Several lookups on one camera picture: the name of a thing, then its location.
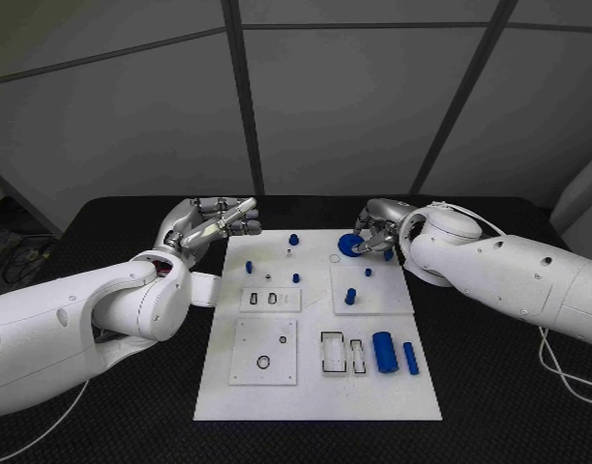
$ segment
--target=white wall panel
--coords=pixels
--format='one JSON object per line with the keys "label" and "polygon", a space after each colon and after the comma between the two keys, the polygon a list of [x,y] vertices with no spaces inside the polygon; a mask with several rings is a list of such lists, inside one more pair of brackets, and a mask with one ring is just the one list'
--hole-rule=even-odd
{"label": "white wall panel", "polygon": [[482,33],[245,31],[267,194],[407,193]]}
{"label": "white wall panel", "polygon": [[216,0],[0,0],[0,75],[221,26]]}
{"label": "white wall panel", "polygon": [[509,20],[538,24],[592,26],[592,0],[519,0]]}
{"label": "white wall panel", "polygon": [[505,30],[423,193],[554,206],[592,159],[592,34]]}
{"label": "white wall panel", "polygon": [[101,196],[251,193],[225,35],[0,84],[0,176],[61,229]]}
{"label": "white wall panel", "polygon": [[495,0],[241,0],[245,24],[487,21]]}

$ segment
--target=robotic hand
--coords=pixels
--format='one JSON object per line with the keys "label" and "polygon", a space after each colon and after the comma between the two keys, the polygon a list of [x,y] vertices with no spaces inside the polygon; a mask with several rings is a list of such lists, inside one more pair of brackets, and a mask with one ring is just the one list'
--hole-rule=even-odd
{"label": "robotic hand", "polygon": [[[502,313],[592,344],[592,260],[505,235],[492,224],[500,236],[483,239],[472,217],[486,222],[443,202],[415,208],[371,199],[353,233],[340,238],[340,251],[359,256],[398,243],[402,266],[417,277],[453,286]],[[366,241],[359,237],[365,226],[372,234]]]}
{"label": "robotic hand", "polygon": [[[0,296],[0,416],[170,338],[190,304],[215,305],[219,278],[189,267],[212,241],[261,233],[255,205],[254,198],[185,200],[162,222],[153,250]],[[92,325],[107,331],[97,338]]]}

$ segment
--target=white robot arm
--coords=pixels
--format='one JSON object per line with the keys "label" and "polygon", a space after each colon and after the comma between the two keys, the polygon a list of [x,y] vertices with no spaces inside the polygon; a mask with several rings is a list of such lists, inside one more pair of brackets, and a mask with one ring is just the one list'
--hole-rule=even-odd
{"label": "white robot arm", "polygon": [[402,266],[417,277],[592,344],[592,260],[522,237],[482,235],[476,221],[444,203],[417,209],[376,198],[361,211],[353,234],[340,239],[340,251],[355,256],[398,243]]}
{"label": "white robot arm", "polygon": [[[189,267],[209,242],[261,232],[254,207],[254,198],[185,200],[163,220],[154,250],[0,296],[0,416],[170,338],[190,304],[215,305],[219,278]],[[92,325],[114,339],[101,342]]]}

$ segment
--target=table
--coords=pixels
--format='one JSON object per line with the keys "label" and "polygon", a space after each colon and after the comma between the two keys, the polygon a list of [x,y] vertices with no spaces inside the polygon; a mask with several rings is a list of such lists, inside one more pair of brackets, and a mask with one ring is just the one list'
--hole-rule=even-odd
{"label": "table", "polygon": [[[265,229],[352,228],[369,197],[258,197]],[[431,198],[392,198],[424,206]],[[128,260],[149,249],[182,197],[111,197],[82,208],[36,282]],[[562,247],[547,216],[519,198],[438,198],[508,234]],[[195,271],[222,270],[226,242]],[[19,462],[592,462],[592,405],[536,361],[538,332],[405,276],[443,421],[193,422],[213,309],[192,308],[176,336],[89,382],[79,404]],[[552,336],[564,370],[592,379],[592,347]],[[55,422],[78,389],[0,418],[0,456]]]}

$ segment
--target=blue cylinder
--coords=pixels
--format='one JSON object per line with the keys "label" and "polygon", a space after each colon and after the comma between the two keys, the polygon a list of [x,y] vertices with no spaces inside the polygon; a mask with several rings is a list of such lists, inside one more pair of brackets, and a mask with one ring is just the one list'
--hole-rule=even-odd
{"label": "blue cylinder", "polygon": [[388,332],[372,334],[372,348],[375,350],[376,370],[382,374],[398,370],[397,352],[394,351],[394,341]]}
{"label": "blue cylinder", "polygon": [[356,297],[356,290],[350,288],[348,290],[348,296],[345,297],[345,303],[348,305],[352,305],[355,303],[355,297]]}
{"label": "blue cylinder", "polygon": [[418,374],[417,359],[414,358],[414,349],[411,348],[411,343],[408,341],[402,344],[402,350],[404,350],[404,357],[407,359],[407,370],[410,371],[411,375],[417,375]]}

